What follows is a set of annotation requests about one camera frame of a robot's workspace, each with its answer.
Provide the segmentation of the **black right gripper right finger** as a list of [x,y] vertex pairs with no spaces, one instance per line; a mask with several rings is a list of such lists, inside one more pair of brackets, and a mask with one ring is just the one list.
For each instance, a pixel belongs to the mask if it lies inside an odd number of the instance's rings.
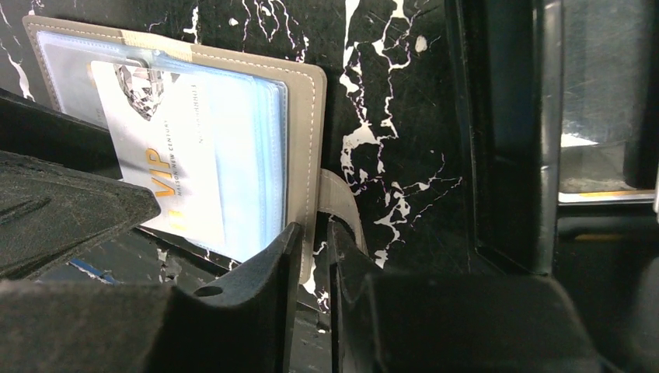
[[600,372],[574,304],[546,277],[391,274],[327,233],[335,372]]

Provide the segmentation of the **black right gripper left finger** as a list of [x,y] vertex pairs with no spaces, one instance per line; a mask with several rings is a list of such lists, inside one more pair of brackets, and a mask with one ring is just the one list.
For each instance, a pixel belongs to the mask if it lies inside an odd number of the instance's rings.
[[286,372],[302,228],[234,270],[166,284],[4,281],[3,372]]

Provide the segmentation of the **stack of credit cards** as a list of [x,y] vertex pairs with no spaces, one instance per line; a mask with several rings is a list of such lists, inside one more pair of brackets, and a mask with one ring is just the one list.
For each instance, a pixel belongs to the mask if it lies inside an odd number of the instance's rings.
[[600,141],[561,135],[561,204],[646,203],[656,195],[655,171],[640,174],[629,140]]

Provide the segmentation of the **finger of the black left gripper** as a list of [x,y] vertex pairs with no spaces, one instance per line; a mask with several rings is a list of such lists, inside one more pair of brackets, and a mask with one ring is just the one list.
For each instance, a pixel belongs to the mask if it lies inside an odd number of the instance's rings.
[[119,180],[108,130],[1,90],[1,150]]
[[144,187],[2,152],[1,278],[38,277],[160,212]]

